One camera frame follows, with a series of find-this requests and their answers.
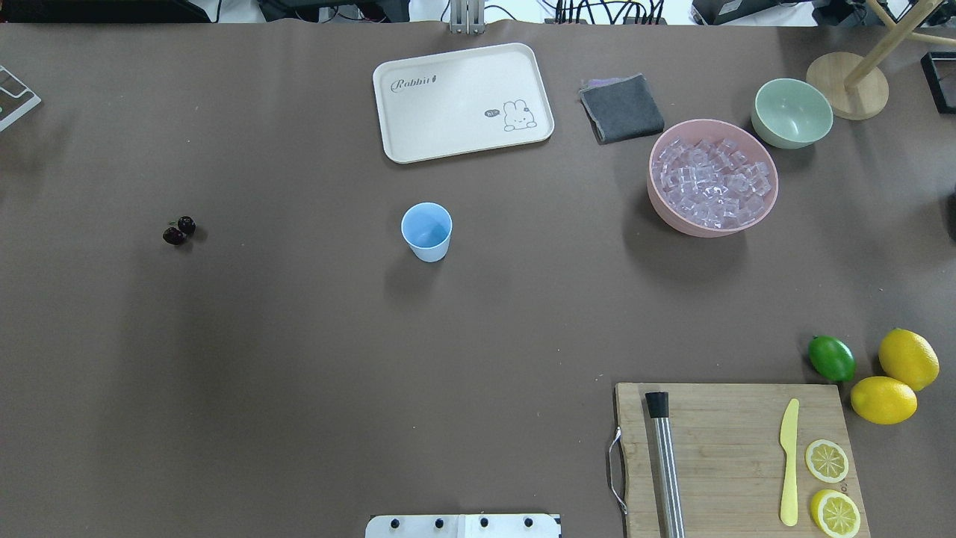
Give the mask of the clear ice cubes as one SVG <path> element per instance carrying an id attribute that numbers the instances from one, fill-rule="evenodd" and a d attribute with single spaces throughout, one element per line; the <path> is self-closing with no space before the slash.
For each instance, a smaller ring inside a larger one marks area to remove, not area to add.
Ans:
<path id="1" fill-rule="evenodd" d="M 696 143 L 676 137 L 652 157 L 650 171 L 666 207 L 708 229 L 747 227 L 771 208 L 769 162 L 728 137 Z"/>

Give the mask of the dark red cherry pair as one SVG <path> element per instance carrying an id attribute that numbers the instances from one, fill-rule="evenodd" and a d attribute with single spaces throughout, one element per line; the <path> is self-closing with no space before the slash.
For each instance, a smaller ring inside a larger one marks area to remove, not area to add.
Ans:
<path id="1" fill-rule="evenodd" d="M 163 231 L 163 239 L 167 244 L 178 247 L 195 234 L 197 225 L 195 220 L 188 215 L 180 217 L 176 222 L 170 222 L 170 225 Z"/>

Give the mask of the light blue plastic cup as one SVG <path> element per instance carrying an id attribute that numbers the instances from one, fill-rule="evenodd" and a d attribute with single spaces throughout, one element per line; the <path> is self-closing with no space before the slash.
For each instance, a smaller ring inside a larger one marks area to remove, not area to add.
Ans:
<path id="1" fill-rule="evenodd" d="M 443 205 L 418 203 L 403 215 L 400 231 L 418 259 L 429 263 L 439 262 L 450 248 L 453 220 Z"/>

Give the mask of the wooden cup tree stand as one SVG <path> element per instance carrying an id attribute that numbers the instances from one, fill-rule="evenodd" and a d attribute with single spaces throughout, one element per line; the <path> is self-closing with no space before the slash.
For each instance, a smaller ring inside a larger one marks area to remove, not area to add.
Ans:
<path id="1" fill-rule="evenodd" d="M 953 38 L 917 31 L 922 22 L 938 9 L 941 1 L 919 1 L 898 22 L 882 9 L 878 1 L 866 6 L 882 21 L 887 33 L 865 57 L 851 52 L 829 52 L 813 61 L 806 82 L 822 93 L 834 116 L 847 120 L 867 120 L 882 112 L 889 99 L 887 77 L 878 65 L 904 40 L 953 46 Z"/>

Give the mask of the cream rabbit serving tray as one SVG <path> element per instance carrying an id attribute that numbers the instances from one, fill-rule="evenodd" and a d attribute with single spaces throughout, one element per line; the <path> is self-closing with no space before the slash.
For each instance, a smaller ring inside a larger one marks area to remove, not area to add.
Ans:
<path id="1" fill-rule="evenodd" d="M 372 75 L 385 155 L 412 164 L 539 143 L 554 116 L 535 52 L 520 42 L 380 64 Z"/>

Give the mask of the folded grey cloth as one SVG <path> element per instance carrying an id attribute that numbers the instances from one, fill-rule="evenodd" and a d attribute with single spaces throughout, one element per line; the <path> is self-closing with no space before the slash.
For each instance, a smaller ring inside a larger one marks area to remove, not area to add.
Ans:
<path id="1" fill-rule="evenodd" d="M 665 130 L 665 119 L 641 72 L 627 78 L 591 79 L 578 90 L 600 144 L 617 143 Z"/>

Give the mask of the steel muddler black tip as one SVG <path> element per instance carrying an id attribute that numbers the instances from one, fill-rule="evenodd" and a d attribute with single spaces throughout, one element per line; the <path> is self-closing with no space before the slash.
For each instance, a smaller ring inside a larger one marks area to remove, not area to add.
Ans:
<path id="1" fill-rule="evenodd" d="M 666 537 L 686 537 L 678 469 L 671 429 L 669 393 L 648 392 L 645 394 L 648 413 L 654 426 L 657 447 L 660 503 L 665 517 Z"/>

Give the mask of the pink bowl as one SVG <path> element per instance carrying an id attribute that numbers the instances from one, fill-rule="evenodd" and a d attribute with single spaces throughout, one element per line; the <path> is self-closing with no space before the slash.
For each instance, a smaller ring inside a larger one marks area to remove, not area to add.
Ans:
<path id="1" fill-rule="evenodd" d="M 669 127 L 650 154 L 650 203 L 683 234 L 716 238 L 744 231 L 768 217 L 778 194 L 769 151 L 750 132 L 723 120 Z"/>

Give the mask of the mint green bowl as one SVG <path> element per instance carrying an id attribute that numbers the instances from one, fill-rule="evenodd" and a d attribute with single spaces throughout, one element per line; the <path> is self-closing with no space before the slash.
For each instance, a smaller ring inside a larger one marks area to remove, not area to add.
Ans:
<path id="1" fill-rule="evenodd" d="M 764 142 L 778 149 L 802 149 L 832 129 L 834 113 L 826 96 L 805 81 L 776 78 L 754 96 L 751 125 Z"/>

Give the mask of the yellow plastic knife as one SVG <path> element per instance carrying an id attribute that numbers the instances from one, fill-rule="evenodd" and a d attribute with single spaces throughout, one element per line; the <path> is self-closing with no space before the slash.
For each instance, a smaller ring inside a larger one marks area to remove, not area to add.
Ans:
<path id="1" fill-rule="evenodd" d="M 798 524 L 798 471 L 796 471 L 796 451 L 798 450 L 798 415 L 800 402 L 789 399 L 779 429 L 779 443 L 784 452 L 784 477 L 780 493 L 779 518 L 786 527 Z"/>

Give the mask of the green lime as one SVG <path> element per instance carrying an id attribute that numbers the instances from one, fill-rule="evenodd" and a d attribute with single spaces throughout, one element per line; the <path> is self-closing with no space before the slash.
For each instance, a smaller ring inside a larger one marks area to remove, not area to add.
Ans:
<path id="1" fill-rule="evenodd" d="M 848 382 L 856 377 L 856 358 L 850 348 L 836 337 L 812 337 L 808 344 L 808 358 L 817 374 L 829 381 Z"/>

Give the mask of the lemon slice upper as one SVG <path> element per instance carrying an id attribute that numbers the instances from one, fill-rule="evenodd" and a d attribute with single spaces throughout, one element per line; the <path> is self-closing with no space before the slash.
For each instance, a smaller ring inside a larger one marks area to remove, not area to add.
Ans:
<path id="1" fill-rule="evenodd" d="M 805 450 L 804 460 L 809 473 L 823 483 L 841 483 L 849 474 L 847 453 L 829 439 L 813 440 Z"/>

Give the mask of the yellow lemon near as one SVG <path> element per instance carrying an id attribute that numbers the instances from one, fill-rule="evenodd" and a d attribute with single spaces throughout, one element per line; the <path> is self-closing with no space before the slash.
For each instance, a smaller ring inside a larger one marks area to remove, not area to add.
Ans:
<path id="1" fill-rule="evenodd" d="M 870 376 L 850 391 L 851 408 L 874 424 L 898 424 L 912 418 L 918 409 L 915 391 L 888 376 Z"/>

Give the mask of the yellow lemon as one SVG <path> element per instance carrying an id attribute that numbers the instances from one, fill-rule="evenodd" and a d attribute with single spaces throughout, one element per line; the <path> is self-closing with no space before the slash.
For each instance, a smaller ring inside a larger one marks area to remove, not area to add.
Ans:
<path id="1" fill-rule="evenodd" d="M 851 408 L 874 424 L 898 424 L 912 418 L 918 409 L 915 391 L 888 376 L 870 376 L 850 391 Z"/>
<path id="2" fill-rule="evenodd" d="M 925 337 L 904 328 L 893 328 L 885 334 L 878 361 L 885 374 L 915 392 L 931 385 L 941 371 L 936 352 Z"/>

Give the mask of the lemon half lower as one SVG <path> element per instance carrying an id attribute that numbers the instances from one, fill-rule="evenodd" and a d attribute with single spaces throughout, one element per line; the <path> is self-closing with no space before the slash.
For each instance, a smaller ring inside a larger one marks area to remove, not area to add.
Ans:
<path id="1" fill-rule="evenodd" d="M 810 515 L 827 537 L 857 537 L 863 515 L 846 494 L 822 489 L 810 498 Z"/>

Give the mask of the yellow lemon far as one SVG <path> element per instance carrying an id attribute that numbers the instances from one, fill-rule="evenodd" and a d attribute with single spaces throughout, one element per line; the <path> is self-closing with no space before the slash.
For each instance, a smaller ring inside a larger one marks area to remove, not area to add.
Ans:
<path id="1" fill-rule="evenodd" d="M 904 328 L 893 328 L 885 334 L 878 361 L 885 374 L 915 392 L 931 385 L 941 371 L 936 352 L 925 337 Z"/>

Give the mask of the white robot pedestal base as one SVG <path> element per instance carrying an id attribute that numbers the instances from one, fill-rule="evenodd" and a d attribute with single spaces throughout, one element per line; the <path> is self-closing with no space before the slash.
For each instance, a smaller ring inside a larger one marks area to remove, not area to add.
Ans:
<path id="1" fill-rule="evenodd" d="M 365 537 L 561 537 L 559 516 L 546 513 L 379 515 Z"/>

